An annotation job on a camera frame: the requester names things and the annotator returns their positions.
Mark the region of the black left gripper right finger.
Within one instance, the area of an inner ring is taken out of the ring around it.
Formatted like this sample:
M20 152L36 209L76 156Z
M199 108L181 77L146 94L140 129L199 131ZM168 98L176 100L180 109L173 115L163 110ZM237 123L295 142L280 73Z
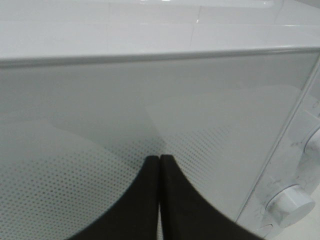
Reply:
M253 240L255 235L210 205L172 155L160 157L160 212L165 240Z

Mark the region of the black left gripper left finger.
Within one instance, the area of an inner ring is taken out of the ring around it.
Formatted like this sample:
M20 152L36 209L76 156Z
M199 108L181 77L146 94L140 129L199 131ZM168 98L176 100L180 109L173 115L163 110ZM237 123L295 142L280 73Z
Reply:
M160 159L147 156L125 193L101 217L71 240L156 240Z

